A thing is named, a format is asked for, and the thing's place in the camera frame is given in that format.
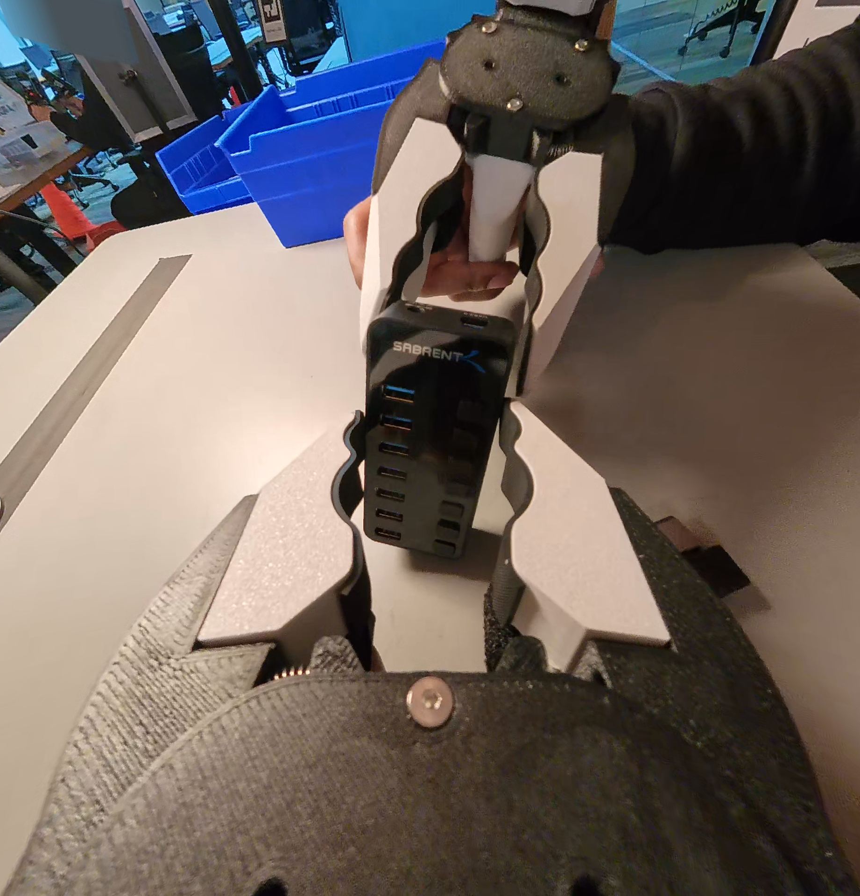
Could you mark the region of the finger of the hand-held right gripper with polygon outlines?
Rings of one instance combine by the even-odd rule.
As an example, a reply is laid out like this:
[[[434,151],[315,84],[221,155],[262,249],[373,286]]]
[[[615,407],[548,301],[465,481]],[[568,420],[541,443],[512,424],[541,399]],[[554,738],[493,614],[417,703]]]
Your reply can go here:
[[[569,152],[541,168],[529,188],[524,222],[535,254],[518,395],[548,367],[598,261],[601,172],[600,154]]]
[[[369,208],[360,324],[379,314],[393,282],[397,256],[420,235],[419,209],[433,188],[454,175],[462,151],[445,124],[416,118]]]

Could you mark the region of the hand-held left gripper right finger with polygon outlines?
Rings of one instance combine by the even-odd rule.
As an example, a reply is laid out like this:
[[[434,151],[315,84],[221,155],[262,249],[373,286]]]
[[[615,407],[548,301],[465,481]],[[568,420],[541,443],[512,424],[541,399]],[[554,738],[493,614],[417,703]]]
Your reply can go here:
[[[602,476],[525,405],[505,405],[502,493],[513,510],[491,583],[495,621],[571,673],[586,643],[664,648],[670,633]]]

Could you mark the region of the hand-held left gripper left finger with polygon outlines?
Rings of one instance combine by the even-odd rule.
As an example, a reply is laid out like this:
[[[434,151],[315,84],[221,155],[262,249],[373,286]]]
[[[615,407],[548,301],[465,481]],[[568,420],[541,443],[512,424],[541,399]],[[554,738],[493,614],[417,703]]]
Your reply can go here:
[[[371,589],[352,515],[363,498],[364,415],[336,420],[261,489],[200,628],[205,647],[273,643],[310,658],[344,635],[371,656]]]

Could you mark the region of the glossy black switched usb hub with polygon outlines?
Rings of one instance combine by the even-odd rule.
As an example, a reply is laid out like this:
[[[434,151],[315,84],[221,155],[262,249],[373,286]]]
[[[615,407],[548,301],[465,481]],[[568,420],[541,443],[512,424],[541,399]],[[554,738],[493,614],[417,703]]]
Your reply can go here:
[[[517,337],[506,318],[401,300],[369,325],[367,537],[462,555]]]

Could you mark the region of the person's right forearm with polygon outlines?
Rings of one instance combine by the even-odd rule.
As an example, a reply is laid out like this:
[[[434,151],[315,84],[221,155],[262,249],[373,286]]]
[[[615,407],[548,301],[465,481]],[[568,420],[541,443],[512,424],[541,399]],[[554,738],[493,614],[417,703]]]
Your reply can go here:
[[[860,243],[860,15],[777,60],[630,97],[611,244],[642,253]]]

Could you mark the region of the person's right hand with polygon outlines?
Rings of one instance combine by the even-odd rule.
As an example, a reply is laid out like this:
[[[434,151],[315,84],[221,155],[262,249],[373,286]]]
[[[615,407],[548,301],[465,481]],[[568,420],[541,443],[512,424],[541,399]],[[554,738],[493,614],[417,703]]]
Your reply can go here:
[[[431,255],[422,297],[449,297],[454,301],[491,300],[510,286],[518,275],[518,264],[499,260],[470,262],[468,249],[471,187],[464,193],[465,208],[461,222],[448,246]],[[362,286],[367,254],[367,235],[371,199],[365,198],[343,219],[343,237],[351,272],[358,287]]]

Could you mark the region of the blue plastic bin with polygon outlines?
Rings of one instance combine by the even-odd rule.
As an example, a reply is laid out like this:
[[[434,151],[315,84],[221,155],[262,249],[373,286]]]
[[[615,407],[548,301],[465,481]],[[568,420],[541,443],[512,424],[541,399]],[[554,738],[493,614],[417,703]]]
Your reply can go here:
[[[245,115],[251,103],[227,109],[157,151],[157,160],[184,206],[193,215],[252,203],[245,181],[219,147],[219,139]]]
[[[217,142],[285,248],[342,236],[371,193],[382,120],[444,39],[263,91]]]

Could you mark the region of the black office chair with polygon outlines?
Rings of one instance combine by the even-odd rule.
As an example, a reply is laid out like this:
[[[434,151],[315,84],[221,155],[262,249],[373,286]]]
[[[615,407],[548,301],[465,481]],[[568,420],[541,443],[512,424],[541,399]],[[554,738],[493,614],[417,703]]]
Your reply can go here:
[[[693,40],[703,41],[711,32],[728,27],[727,43],[719,51],[720,58],[728,58],[738,28],[742,23],[749,22],[752,25],[750,30],[752,35],[756,35],[759,32],[765,17],[765,11],[759,9],[759,4],[759,1],[721,2],[720,5],[713,8],[703,18],[693,24],[693,27],[685,36],[683,44],[678,48],[677,54],[684,57]]]

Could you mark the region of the black light stand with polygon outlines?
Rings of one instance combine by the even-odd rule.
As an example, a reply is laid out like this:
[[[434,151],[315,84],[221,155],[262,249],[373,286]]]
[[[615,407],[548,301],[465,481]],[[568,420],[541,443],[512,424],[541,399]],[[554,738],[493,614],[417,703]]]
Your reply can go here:
[[[231,62],[241,85],[244,101],[251,101],[261,94],[263,85],[243,33],[228,1],[210,1],[209,4],[230,51]]]

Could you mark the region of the grey panel board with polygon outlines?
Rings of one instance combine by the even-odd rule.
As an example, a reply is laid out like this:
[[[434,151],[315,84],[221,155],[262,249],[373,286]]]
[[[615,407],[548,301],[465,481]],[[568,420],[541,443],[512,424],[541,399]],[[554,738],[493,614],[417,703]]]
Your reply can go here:
[[[196,117],[136,2],[94,2],[81,69],[130,141],[192,125]]]

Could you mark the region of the orange traffic cone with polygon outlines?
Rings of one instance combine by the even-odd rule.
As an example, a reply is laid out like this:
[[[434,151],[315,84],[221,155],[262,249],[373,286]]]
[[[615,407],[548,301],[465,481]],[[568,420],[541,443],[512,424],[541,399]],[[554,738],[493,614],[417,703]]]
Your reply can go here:
[[[53,182],[44,185],[40,194],[53,215],[55,227],[66,240],[74,244],[83,243],[91,250],[111,236],[126,231],[115,220],[100,225],[93,224],[70,196]]]

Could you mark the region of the printed paper sign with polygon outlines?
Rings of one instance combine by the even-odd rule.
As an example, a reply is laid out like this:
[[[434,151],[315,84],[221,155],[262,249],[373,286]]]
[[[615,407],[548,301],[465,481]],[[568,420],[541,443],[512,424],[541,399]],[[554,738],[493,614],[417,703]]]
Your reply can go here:
[[[0,185],[19,185],[21,171],[67,146],[60,130],[34,119],[23,97],[0,81]]]

